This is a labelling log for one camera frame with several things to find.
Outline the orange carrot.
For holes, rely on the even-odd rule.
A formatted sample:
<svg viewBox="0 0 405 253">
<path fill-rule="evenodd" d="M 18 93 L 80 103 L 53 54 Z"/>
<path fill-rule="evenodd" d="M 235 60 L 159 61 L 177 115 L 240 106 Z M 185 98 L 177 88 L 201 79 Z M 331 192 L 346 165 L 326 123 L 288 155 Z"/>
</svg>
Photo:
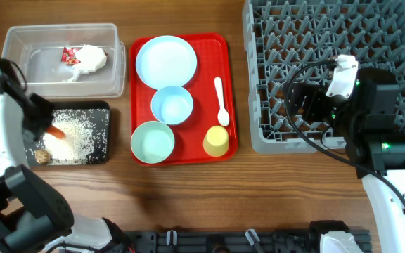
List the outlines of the orange carrot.
<svg viewBox="0 0 405 253">
<path fill-rule="evenodd" d="M 55 138 L 58 139 L 64 139 L 65 138 L 65 133 L 61 131 L 60 129 L 56 128 L 55 126 L 50 126 L 47 130 L 46 133 L 54 136 Z"/>
</svg>

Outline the brown food scrap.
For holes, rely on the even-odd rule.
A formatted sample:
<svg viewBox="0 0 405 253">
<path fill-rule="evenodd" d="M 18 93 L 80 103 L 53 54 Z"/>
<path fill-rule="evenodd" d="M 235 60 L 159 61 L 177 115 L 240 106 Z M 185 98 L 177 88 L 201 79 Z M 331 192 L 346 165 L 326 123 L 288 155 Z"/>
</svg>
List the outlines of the brown food scrap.
<svg viewBox="0 0 405 253">
<path fill-rule="evenodd" d="M 38 164 L 46 165 L 51 161 L 51 154 L 47 150 L 36 150 L 34 158 Z"/>
</svg>

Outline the red snack wrapper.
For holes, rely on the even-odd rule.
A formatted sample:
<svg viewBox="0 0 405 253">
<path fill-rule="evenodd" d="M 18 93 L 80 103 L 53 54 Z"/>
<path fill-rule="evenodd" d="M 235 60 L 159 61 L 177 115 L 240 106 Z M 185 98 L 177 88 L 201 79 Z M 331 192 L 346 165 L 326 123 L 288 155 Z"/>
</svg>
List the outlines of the red snack wrapper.
<svg viewBox="0 0 405 253">
<path fill-rule="evenodd" d="M 79 50 L 80 50 L 80 48 L 64 47 L 63 53 L 61 56 L 61 62 L 65 63 L 66 65 L 75 65 L 77 63 L 80 63 L 80 60 L 78 60 L 75 55 L 76 52 L 78 52 Z"/>
</svg>

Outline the white tissue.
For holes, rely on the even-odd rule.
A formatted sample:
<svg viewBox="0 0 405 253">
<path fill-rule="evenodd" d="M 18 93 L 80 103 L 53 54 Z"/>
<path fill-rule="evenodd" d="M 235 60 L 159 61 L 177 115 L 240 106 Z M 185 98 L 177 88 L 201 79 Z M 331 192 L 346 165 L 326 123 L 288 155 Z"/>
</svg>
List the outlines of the white tissue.
<svg viewBox="0 0 405 253">
<path fill-rule="evenodd" d="M 75 82 L 83 74 L 96 72 L 105 66 L 108 59 L 108 54 L 103 49 L 92 45 L 84 45 L 75 55 L 80 63 L 71 65 L 72 76 L 67 82 Z"/>
</svg>

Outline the white plastic spoon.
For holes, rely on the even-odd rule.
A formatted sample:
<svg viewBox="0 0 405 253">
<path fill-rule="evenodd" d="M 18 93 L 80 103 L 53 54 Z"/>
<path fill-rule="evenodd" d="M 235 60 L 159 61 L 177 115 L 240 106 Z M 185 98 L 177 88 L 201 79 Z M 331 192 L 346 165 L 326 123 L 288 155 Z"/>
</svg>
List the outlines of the white plastic spoon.
<svg viewBox="0 0 405 253">
<path fill-rule="evenodd" d="M 227 112 L 227 110 L 224 106 L 223 84 L 222 84 L 222 80 L 220 77 L 214 78 L 214 87 L 215 87 L 215 90 L 217 93 L 217 99 L 219 102 L 219 111 L 217 114 L 217 119 L 223 127 L 227 127 L 230 123 L 230 117 L 229 117 L 229 113 Z"/>
</svg>

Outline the yellow cup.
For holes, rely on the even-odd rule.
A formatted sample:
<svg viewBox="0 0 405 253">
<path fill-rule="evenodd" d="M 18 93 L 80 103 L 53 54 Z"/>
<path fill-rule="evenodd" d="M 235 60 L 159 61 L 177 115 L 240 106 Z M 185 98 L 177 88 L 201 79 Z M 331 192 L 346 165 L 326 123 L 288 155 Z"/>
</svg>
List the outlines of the yellow cup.
<svg viewBox="0 0 405 253">
<path fill-rule="evenodd" d="M 229 149 L 229 134 L 222 126 L 212 126 L 207 131 L 203 148 L 205 152 L 212 157 L 221 157 Z"/>
</svg>

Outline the green bowl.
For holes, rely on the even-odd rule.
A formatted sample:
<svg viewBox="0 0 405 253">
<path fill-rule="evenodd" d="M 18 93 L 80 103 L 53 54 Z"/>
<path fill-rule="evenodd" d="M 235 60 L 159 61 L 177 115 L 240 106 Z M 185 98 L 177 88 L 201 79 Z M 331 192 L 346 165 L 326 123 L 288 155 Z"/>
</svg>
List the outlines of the green bowl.
<svg viewBox="0 0 405 253">
<path fill-rule="evenodd" d="M 145 122 L 131 135 L 131 151 L 134 157 L 146 164 L 165 161 L 172 154 L 174 146 L 174 133 L 162 122 Z"/>
</svg>

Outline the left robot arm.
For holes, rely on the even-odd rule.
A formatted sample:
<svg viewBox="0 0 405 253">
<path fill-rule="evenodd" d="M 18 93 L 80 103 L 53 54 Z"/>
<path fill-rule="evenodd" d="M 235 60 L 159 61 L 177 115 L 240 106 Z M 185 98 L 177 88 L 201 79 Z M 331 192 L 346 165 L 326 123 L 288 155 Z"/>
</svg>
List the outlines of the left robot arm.
<svg viewBox="0 0 405 253">
<path fill-rule="evenodd" d="M 51 131 L 54 104 L 26 90 L 21 69 L 0 58 L 0 251 L 134 252 L 115 223 L 73 214 L 30 169 L 24 144 Z"/>
</svg>

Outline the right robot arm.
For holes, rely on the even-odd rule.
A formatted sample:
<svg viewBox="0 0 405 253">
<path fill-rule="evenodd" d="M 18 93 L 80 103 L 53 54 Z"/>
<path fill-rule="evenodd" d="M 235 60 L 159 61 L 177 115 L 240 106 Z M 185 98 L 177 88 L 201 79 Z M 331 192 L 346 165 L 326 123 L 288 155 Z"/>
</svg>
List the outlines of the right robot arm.
<svg viewBox="0 0 405 253">
<path fill-rule="evenodd" d="M 285 111 L 323 121 L 344 138 L 347 156 L 326 155 L 356 169 L 373 209 L 384 252 L 405 252 L 405 134 L 394 128 L 399 93 L 396 77 L 378 68 L 336 65 L 327 87 L 284 86 Z"/>
</svg>

